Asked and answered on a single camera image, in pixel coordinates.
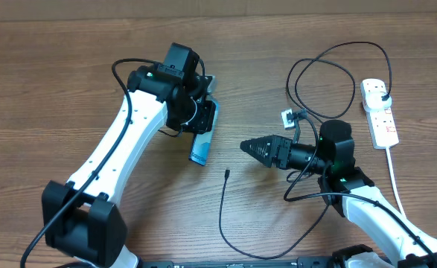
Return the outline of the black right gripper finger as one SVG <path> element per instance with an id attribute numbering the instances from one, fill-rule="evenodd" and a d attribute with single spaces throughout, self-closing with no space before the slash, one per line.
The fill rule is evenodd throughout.
<path id="1" fill-rule="evenodd" d="M 246 141 L 246 149 L 266 149 L 280 140 L 278 135 L 268 135 L 260 138 L 252 138 Z"/>
<path id="2" fill-rule="evenodd" d="M 258 160 L 261 164 L 266 166 L 267 168 L 272 167 L 272 158 L 276 155 L 275 149 L 273 146 L 268 147 L 266 149 L 246 149 L 246 141 L 242 141 L 240 143 L 240 149 L 249 154 L 254 159 Z"/>

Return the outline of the blue Galaxy smartphone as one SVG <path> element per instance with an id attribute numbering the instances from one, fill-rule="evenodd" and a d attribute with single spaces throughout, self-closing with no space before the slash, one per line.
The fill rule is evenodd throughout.
<path id="1" fill-rule="evenodd" d="M 191 152 L 189 154 L 189 159 L 198 165 L 205 166 L 208 153 L 211 148 L 211 141 L 213 138 L 215 125 L 217 122 L 218 113 L 220 111 L 220 105 L 216 99 L 212 96 L 206 98 L 206 102 L 211 103 L 211 130 L 203 134 L 195 134 L 191 146 Z"/>

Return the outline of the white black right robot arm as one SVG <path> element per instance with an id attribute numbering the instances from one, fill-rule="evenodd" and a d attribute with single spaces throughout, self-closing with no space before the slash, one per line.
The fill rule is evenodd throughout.
<path id="1" fill-rule="evenodd" d="M 406 219 L 355 165 L 351 125 L 329 120 L 314 145 L 279 135 L 242 141 L 240 148 L 264 166 L 319 175 L 318 195 L 362 229 L 394 267 L 437 267 L 437 239 Z"/>

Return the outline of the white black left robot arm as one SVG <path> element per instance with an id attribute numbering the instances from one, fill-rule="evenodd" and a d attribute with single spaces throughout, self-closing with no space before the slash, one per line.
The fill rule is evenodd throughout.
<path id="1" fill-rule="evenodd" d="M 215 83 L 200 56 L 178 43 L 161 62 L 138 60 L 119 81 L 123 103 L 93 153 L 66 182 L 51 181 L 42 192 L 39 238 L 71 257 L 73 267 L 139 267 L 119 211 L 127 181 L 157 133 L 190 133 L 189 159 L 207 162 L 219 112 L 211 95 Z"/>

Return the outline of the white charger plug adapter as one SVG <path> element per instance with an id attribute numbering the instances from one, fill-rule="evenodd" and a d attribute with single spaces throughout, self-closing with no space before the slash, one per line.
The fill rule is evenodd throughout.
<path id="1" fill-rule="evenodd" d="M 363 108 L 366 112 L 376 112 L 392 106 L 392 98 L 385 92 L 367 92 L 363 95 Z"/>

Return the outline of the white power strip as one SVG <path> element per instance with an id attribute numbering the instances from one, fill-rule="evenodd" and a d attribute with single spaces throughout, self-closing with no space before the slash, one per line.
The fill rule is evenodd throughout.
<path id="1" fill-rule="evenodd" d="M 386 85 L 382 80 L 368 78 L 361 82 L 360 91 L 363 98 L 364 91 L 385 92 Z M 389 149 L 399 143 L 391 107 L 376 112 L 366 112 L 371 140 L 375 149 Z"/>

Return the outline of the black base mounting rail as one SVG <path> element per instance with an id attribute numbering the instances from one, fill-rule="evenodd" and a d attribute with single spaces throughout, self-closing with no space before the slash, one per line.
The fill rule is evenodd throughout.
<path id="1" fill-rule="evenodd" d="M 180 263 L 173 261 L 143 261 L 133 264 L 114 264 L 113 267 L 138 268 L 326 268 L 331 257 L 300 257 L 293 260 L 268 261 L 200 261 Z"/>

